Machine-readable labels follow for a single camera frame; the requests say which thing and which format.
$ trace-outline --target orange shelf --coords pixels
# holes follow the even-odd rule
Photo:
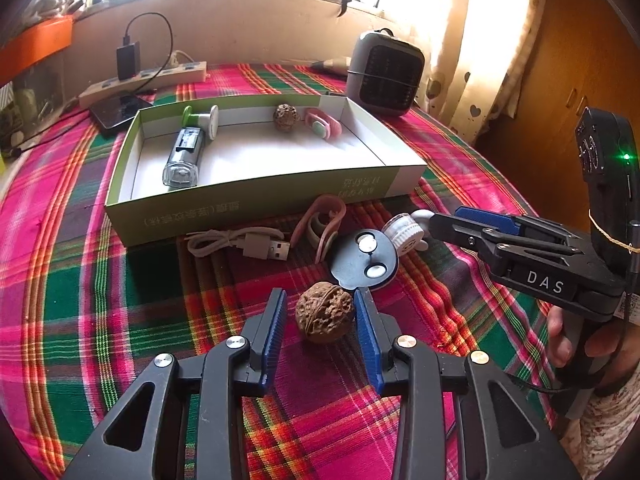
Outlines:
[[[71,44],[73,17],[64,16],[25,30],[0,50],[0,87],[20,72]]]

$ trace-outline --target curtain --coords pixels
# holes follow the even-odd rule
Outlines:
[[[391,0],[385,17],[411,25],[430,51],[420,107],[473,144],[487,121],[513,116],[545,0]]]

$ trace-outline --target green cap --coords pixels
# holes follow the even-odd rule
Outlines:
[[[193,115],[191,112],[193,109],[190,106],[184,107],[184,111],[182,112],[182,127],[186,128],[187,126],[198,126],[198,116]]]

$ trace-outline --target white plastic part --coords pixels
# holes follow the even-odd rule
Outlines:
[[[408,213],[400,213],[394,216],[382,228],[382,232],[396,248],[398,256],[404,256],[411,249],[426,250],[429,246],[422,240],[424,230],[414,221]]]
[[[322,124],[320,121],[314,121],[314,123],[311,125],[311,130],[321,139],[329,140],[331,132],[327,130],[324,124]]]
[[[309,222],[306,224],[306,239],[309,240],[309,243],[314,249],[317,249],[320,245],[320,239],[326,228],[327,225],[323,224],[320,221],[320,213],[314,213],[313,216],[309,219]],[[322,248],[322,256],[320,259],[321,262],[324,262],[326,254],[329,252],[329,249],[334,243],[337,235],[338,232],[331,233],[324,242],[324,247]]]
[[[433,211],[429,211],[428,209],[418,209],[411,213],[411,218],[415,220],[415,222],[422,228],[424,231],[424,236],[429,236],[429,220],[435,213]],[[416,251],[426,251],[429,248],[429,244],[422,240],[415,247]]]
[[[209,133],[209,140],[213,140],[216,138],[216,134],[218,133],[218,122],[220,120],[220,110],[218,109],[218,105],[213,105],[211,107],[211,113],[209,114],[209,127],[206,131]]]

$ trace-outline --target pink plastic clip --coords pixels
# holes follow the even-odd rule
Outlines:
[[[331,115],[318,108],[307,108],[305,113],[305,124],[317,134],[318,132],[314,129],[314,123],[320,123],[324,128],[324,140],[329,140],[332,137],[338,137],[342,133],[342,125],[340,124],[340,121],[337,121],[331,117]]]
[[[302,235],[308,231],[308,226],[315,214],[326,214],[331,220],[325,226],[324,231],[322,231],[322,235],[320,236],[318,250],[316,251],[316,264],[324,261],[324,257],[326,256],[331,243],[334,241],[334,238],[337,236],[338,229],[340,228],[340,224],[346,213],[347,206],[341,198],[331,194],[319,196],[306,211],[300,222],[298,222],[298,225],[296,225],[296,228],[291,235],[291,247],[295,247],[300,241]]]

